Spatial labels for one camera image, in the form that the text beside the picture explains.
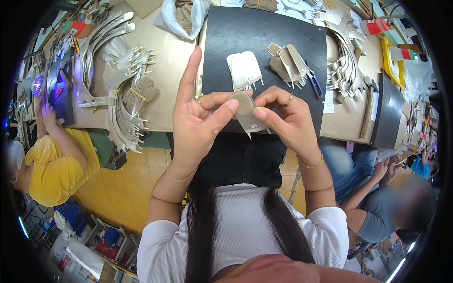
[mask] floor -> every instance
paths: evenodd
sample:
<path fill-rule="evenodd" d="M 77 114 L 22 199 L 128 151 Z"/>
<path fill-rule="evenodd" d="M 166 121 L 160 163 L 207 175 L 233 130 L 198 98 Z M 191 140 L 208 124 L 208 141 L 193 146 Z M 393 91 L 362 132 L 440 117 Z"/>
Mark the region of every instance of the floor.
<path fill-rule="evenodd" d="M 101 168 L 73 198 L 106 223 L 141 234 L 153 186 L 171 162 L 170 149 L 145 149 L 143 154 L 127 153 L 127 163 L 118 171 Z M 305 190 L 300 178 L 294 186 L 297 168 L 296 154 L 288 149 L 280 165 L 280 193 L 305 215 Z"/>

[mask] blue shirt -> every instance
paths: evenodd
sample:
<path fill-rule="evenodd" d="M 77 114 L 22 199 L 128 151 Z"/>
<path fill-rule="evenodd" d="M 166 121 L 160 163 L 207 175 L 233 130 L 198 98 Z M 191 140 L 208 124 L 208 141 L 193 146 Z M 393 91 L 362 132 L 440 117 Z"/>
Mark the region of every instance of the blue shirt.
<path fill-rule="evenodd" d="M 428 162 L 426 162 L 425 164 L 422 164 L 422 158 L 420 156 L 417 156 L 414 163 L 412 163 L 412 166 L 410 167 L 410 169 L 415 174 L 419 175 L 422 178 L 429 177 Z"/>

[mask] white shirt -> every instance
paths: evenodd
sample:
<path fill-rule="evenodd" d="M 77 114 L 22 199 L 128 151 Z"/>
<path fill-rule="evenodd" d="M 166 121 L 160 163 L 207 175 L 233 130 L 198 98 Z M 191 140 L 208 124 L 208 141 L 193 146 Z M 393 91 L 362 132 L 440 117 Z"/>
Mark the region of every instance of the white shirt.
<path fill-rule="evenodd" d="M 261 254 L 282 254 L 262 208 L 266 187 L 237 184 L 216 190 L 218 227 L 212 274 Z M 315 262 L 343 268 L 349 245 L 344 211 L 322 207 L 305 219 L 290 204 L 287 206 L 299 223 Z M 187 207 L 179 226 L 168 220 L 149 223 L 143 229 L 137 253 L 140 282 L 184 282 L 187 250 Z"/>

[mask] workbench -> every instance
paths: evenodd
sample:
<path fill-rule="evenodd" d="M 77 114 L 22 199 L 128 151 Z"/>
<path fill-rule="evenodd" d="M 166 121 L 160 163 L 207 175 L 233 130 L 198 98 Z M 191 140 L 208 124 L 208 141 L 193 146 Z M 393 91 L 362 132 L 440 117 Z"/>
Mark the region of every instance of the workbench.
<path fill-rule="evenodd" d="M 343 5 L 340 8 L 344 12 L 349 12 L 349 6 Z M 122 10 L 123 13 L 133 11 L 127 3 L 116 5 L 111 12 Z M 187 65 L 190 54 L 196 46 L 196 41 L 184 41 L 176 35 L 164 31 L 152 25 L 154 18 L 159 15 L 161 8 L 159 7 L 149 16 L 140 19 L 135 15 L 129 22 L 135 23 L 136 28 L 133 32 L 123 35 L 128 45 L 132 47 L 143 46 L 146 49 L 154 48 L 156 55 L 155 65 L 148 67 L 152 70 L 149 77 L 154 81 L 155 86 L 159 88 L 159 94 L 148 104 L 141 118 L 148 120 L 149 131 L 171 132 L 172 125 L 172 109 L 176 100 L 179 80 Z M 198 44 L 204 49 L 204 38 L 206 36 L 207 20 L 199 35 Z M 46 59 L 48 58 L 47 45 L 50 44 L 53 38 L 44 46 Z M 327 41 L 327 59 L 329 62 L 338 60 L 338 46 L 334 38 L 326 35 Z M 359 59 L 359 68 L 364 76 L 369 76 L 379 84 L 378 74 L 383 68 L 383 58 L 381 49 L 381 39 L 378 36 L 367 36 L 365 42 L 362 43 L 366 51 L 366 56 Z M 103 82 L 102 74 L 104 72 L 105 61 L 96 58 L 94 64 L 94 75 L 92 84 L 93 96 L 106 96 L 108 88 Z M 199 75 L 196 79 L 195 95 L 201 93 L 202 68 L 199 67 Z M 72 83 L 77 86 L 78 82 L 73 78 Z M 123 88 L 123 92 L 127 92 L 130 88 L 130 83 Z M 320 136 L 352 141 L 357 143 L 369 144 L 371 134 L 373 132 L 374 121 L 370 120 L 368 130 L 364 139 L 359 137 L 363 117 L 365 113 L 365 105 L 367 96 L 364 93 L 364 101 L 356 100 L 357 113 L 354 113 L 348 102 L 343 105 L 337 104 L 335 101 L 336 91 L 334 90 L 334 113 L 323 114 Z M 107 107 L 99 106 L 96 111 L 79 108 L 77 104 L 79 98 L 77 93 L 73 93 L 74 105 L 74 120 L 73 128 L 106 128 Z"/>

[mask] gold ring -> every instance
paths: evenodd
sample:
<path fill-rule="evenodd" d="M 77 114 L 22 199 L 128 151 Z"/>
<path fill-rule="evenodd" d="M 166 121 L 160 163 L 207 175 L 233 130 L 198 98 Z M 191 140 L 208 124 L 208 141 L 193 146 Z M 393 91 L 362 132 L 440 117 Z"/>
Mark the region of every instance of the gold ring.
<path fill-rule="evenodd" d="M 201 106 L 201 102 L 200 102 L 200 97 L 202 97 L 202 96 L 203 96 L 203 94 L 200 94 L 200 95 L 197 97 L 198 104 L 200 105 L 201 108 L 203 108 L 203 107 Z"/>
<path fill-rule="evenodd" d="M 291 101 L 291 99 L 293 98 L 293 95 L 291 95 L 288 99 L 288 102 L 285 104 L 285 106 L 288 106 L 289 102 Z"/>

